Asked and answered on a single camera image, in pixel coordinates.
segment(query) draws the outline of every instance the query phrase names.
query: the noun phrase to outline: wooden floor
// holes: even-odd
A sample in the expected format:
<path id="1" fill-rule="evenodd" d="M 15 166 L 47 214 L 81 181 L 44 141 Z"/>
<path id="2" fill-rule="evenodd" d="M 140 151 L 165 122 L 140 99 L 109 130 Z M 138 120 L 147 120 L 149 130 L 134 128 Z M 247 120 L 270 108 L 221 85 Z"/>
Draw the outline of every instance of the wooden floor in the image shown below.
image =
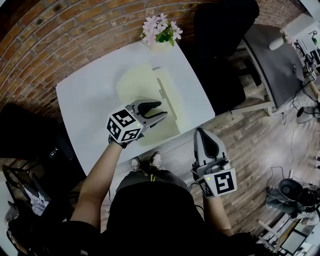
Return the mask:
<path id="1" fill-rule="evenodd" d="M 257 88 L 248 77 L 242 79 L 242 84 L 248 98 L 245 104 L 262 100 L 263 86 Z M 300 182 L 312 181 L 318 184 L 320 181 L 320 170 L 315 167 L 320 149 L 320 124 L 316 119 L 297 124 L 296 110 L 291 110 L 286 113 L 284 124 L 282 115 L 268 116 L 264 110 L 258 110 L 243 115 L 225 113 L 202 127 L 215 133 L 224 142 L 231 166 L 236 170 L 237 191 L 222 196 L 226 213 L 236 233 L 251 232 L 253 236 L 258 236 L 262 228 L 257 221 L 269 224 L 280 213 L 265 206 L 266 185 L 272 176 L 271 167 L 283 167 L 284 177 L 288 177 L 292 168 L 294 179 Z M 147 160 L 153 152 L 160 151 L 164 167 L 191 184 L 193 179 L 190 169 L 195 161 L 193 133 L 193 130 L 187 132 L 140 158 Z M 116 168 L 111 184 L 111 200 L 119 183 L 129 172 L 129 162 Z M 269 185 L 277 186 L 283 175 L 280 168 L 274 168 L 273 172 Z M 195 204 L 203 204 L 199 186 L 194 185 L 191 194 Z M 102 231 L 106 229 L 110 205 L 107 196 L 101 209 Z"/>

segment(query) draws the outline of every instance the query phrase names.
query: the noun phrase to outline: flower vase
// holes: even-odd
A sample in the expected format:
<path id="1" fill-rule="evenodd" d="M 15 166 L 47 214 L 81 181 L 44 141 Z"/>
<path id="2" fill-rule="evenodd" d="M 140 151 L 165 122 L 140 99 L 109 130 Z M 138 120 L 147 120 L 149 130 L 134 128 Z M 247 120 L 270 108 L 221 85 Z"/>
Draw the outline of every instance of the flower vase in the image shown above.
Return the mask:
<path id="1" fill-rule="evenodd" d="M 171 45 L 171 43 L 169 41 L 167 41 L 167 42 L 155 42 L 155 43 L 149 45 L 148 47 L 153 52 L 161 53 L 161 52 L 168 51 L 173 46 Z"/>

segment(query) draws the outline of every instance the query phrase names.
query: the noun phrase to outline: white sneaker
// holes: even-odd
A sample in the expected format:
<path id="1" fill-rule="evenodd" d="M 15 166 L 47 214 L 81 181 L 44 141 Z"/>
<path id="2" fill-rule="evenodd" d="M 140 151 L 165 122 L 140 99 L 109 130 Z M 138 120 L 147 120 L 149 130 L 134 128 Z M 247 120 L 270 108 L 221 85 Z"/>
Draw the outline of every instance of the white sneaker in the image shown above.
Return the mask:
<path id="1" fill-rule="evenodd" d="M 150 162 L 150 166 L 157 167 L 159 170 L 165 169 L 164 165 L 161 162 L 161 154 L 158 151 L 153 153 L 149 162 Z"/>
<path id="2" fill-rule="evenodd" d="M 138 157 L 132 158 L 131 159 L 131 169 L 134 172 L 140 171 L 140 160 Z"/>

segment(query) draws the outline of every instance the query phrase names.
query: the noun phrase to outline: white table leg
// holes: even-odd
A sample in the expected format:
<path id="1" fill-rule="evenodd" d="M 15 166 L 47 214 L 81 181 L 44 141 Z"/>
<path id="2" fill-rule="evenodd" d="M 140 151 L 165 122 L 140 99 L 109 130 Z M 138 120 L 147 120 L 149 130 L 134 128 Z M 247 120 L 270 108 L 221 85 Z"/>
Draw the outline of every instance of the white table leg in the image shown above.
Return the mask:
<path id="1" fill-rule="evenodd" d="M 275 247 L 272 246 L 270 243 L 268 243 L 266 240 L 264 240 L 261 236 L 259 236 L 259 240 L 264 243 L 268 248 L 270 248 L 271 251 L 275 251 Z"/>
<path id="2" fill-rule="evenodd" d="M 267 109 L 267 108 L 272 108 L 275 107 L 275 102 L 273 100 L 271 91 L 268 87 L 268 83 L 266 81 L 265 75 L 262 72 L 262 70 L 260 69 L 260 66 L 255 58 L 255 55 L 251 52 L 250 47 L 247 45 L 246 41 L 242 40 L 241 43 L 245 46 L 247 52 L 249 53 L 251 60 L 254 64 L 254 67 L 256 68 L 257 72 L 260 75 L 261 81 L 266 89 L 266 92 L 268 93 L 268 96 L 270 98 L 271 101 L 268 102 L 264 102 L 264 103 L 260 103 L 260 104 L 256 104 L 256 105 L 252 105 L 252 106 L 247 106 L 247 107 L 241 107 L 241 108 L 237 108 L 234 110 L 231 110 L 232 114 L 240 114 L 240 113 L 244 113 L 244 112 L 249 112 L 249 111 L 254 111 L 254 110 L 262 110 L 262 109 Z"/>
<path id="3" fill-rule="evenodd" d="M 246 106 L 246 107 L 233 109 L 233 110 L 231 110 L 231 113 L 232 114 L 240 114 L 240 113 L 254 111 L 254 110 L 263 110 L 263 109 L 267 109 L 267 108 L 272 108 L 275 106 L 276 105 L 273 101 L 268 101 L 268 102 L 264 102 L 264 103 L 260 103 L 260 104 L 256 104 L 256 105 L 252 105 L 252 106 Z"/>
<path id="4" fill-rule="evenodd" d="M 263 221 L 258 220 L 258 223 L 264 227 L 266 230 L 268 230 L 271 234 L 275 235 L 277 238 L 280 237 L 280 233 L 278 233 L 276 230 L 274 230 L 273 228 L 269 227 L 267 224 L 265 224 Z"/>

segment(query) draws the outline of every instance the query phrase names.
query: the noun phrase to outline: brick wall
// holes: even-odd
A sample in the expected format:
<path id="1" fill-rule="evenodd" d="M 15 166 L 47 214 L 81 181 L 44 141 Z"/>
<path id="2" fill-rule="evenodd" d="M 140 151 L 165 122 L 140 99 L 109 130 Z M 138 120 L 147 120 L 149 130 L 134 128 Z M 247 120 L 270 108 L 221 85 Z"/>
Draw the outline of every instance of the brick wall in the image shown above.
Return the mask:
<path id="1" fill-rule="evenodd" d="M 89 62 L 138 41 L 148 16 L 167 14 L 183 29 L 182 40 L 192 41 L 193 16 L 202 1 L 7 2 L 10 10 L 7 4 L 0 8 L 5 24 L 0 28 L 0 109 L 14 102 L 32 112 L 57 117 L 57 83 Z M 283 26 L 304 11 L 298 0 L 258 2 L 261 14 L 257 22 L 262 24 Z"/>

